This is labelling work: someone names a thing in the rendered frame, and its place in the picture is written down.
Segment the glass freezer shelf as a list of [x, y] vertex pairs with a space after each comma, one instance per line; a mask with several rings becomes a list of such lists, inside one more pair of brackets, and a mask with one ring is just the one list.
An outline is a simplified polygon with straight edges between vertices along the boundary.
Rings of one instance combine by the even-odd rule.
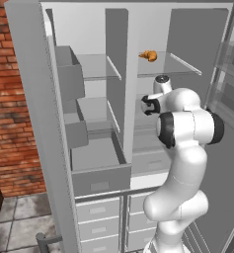
[[88, 130], [113, 129], [120, 132], [111, 103], [106, 97], [78, 100]]
[[121, 79], [116, 66], [106, 54], [78, 54], [82, 66], [83, 77], [86, 81]]

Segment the grey closed fridge drawer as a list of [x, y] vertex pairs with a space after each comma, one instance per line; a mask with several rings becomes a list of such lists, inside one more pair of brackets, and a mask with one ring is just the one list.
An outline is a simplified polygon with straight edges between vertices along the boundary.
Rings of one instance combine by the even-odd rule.
[[171, 158], [166, 151], [144, 151], [132, 154], [131, 174], [158, 173], [167, 171]]

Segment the grey open freezer drawer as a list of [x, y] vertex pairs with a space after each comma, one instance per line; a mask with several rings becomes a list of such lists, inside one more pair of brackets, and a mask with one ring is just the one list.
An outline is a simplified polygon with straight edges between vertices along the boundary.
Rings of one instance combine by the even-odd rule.
[[76, 197], [127, 190], [131, 164], [127, 163], [113, 129], [92, 130], [89, 143], [70, 151]]

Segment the pale grey drawer front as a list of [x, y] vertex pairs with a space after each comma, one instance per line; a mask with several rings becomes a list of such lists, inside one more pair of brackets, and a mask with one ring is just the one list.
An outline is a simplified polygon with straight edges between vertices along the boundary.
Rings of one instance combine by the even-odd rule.
[[81, 243], [82, 253], [118, 253], [118, 236]]
[[88, 221], [119, 214], [119, 198], [103, 199], [76, 205], [78, 221]]
[[145, 198], [149, 195], [150, 195], [150, 192], [131, 195], [130, 202], [129, 202], [129, 211], [131, 213], [142, 212], [143, 202]]
[[155, 229], [137, 230], [128, 234], [127, 250], [142, 249], [154, 236]]
[[82, 240], [95, 239], [118, 234], [119, 218], [117, 216], [89, 221], [79, 224], [80, 238]]
[[146, 228], [152, 228], [157, 225], [156, 221], [149, 220], [144, 212], [135, 212], [129, 215], [129, 230], [136, 231]]

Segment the glass fridge shelf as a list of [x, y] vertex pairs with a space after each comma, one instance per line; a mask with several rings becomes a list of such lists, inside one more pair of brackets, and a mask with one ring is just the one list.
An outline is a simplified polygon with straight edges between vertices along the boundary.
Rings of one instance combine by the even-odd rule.
[[157, 51], [157, 59], [153, 62], [142, 57], [138, 59], [138, 78], [184, 74], [201, 75], [202, 72], [181, 58], [166, 51]]

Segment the grey freezer side door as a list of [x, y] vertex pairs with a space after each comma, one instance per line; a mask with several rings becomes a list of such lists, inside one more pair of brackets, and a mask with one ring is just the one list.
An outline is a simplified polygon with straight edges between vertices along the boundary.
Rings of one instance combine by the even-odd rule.
[[39, 0], [5, 10], [61, 252], [82, 253], [51, 23]]

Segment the grey fridge cabinet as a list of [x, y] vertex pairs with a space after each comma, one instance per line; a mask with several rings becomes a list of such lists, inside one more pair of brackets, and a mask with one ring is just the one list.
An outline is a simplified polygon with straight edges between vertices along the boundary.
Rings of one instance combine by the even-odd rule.
[[[195, 91], [200, 105], [208, 109], [205, 100], [234, 0], [41, 0], [40, 3], [50, 20], [55, 47], [69, 45], [76, 56], [106, 54], [120, 73], [120, 80], [84, 79], [83, 98], [106, 97], [111, 103], [120, 127], [120, 132], [115, 133], [126, 162], [131, 164], [133, 153], [163, 150], [172, 163], [174, 151], [157, 136], [158, 116], [147, 116], [141, 108], [141, 99], [153, 93], [157, 76], [137, 77], [139, 54], [145, 50], [170, 52], [200, 70], [201, 75], [169, 77], [174, 89]], [[127, 190], [74, 195], [75, 204], [119, 198], [118, 253], [143, 253], [147, 244], [139, 250], [127, 250], [128, 234], [132, 232], [128, 227], [130, 196], [154, 193], [165, 183], [170, 168], [158, 173], [131, 174]], [[80, 238], [80, 241], [95, 239]]]

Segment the clear door shelf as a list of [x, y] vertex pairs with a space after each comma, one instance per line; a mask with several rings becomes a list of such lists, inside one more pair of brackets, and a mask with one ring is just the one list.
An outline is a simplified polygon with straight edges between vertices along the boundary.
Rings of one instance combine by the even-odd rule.
[[215, 66], [234, 77], [234, 42], [220, 45]]
[[234, 129], [234, 77], [210, 85], [206, 105]]

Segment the grey fridge side door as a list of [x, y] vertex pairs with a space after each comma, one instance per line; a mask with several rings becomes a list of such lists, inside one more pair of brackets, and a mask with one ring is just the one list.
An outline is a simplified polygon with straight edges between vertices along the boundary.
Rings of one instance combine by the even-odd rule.
[[[234, 5], [222, 42], [234, 42]], [[215, 66], [211, 84], [226, 76], [232, 75]], [[207, 174], [201, 188], [209, 198], [209, 210], [187, 228], [187, 246], [191, 253], [234, 253], [234, 129], [224, 122], [221, 142], [206, 151]]]

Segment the small grey door bin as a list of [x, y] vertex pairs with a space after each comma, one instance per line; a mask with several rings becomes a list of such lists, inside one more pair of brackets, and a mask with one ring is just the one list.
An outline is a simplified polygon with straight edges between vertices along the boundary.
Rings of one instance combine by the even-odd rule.
[[65, 101], [63, 109], [68, 147], [86, 146], [89, 143], [87, 126], [78, 101]]

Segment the large grey door bin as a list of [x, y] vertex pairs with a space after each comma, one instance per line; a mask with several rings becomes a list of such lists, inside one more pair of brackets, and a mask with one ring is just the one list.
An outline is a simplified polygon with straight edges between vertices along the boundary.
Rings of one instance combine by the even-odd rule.
[[55, 48], [60, 93], [63, 100], [73, 100], [85, 96], [82, 66], [69, 45]]

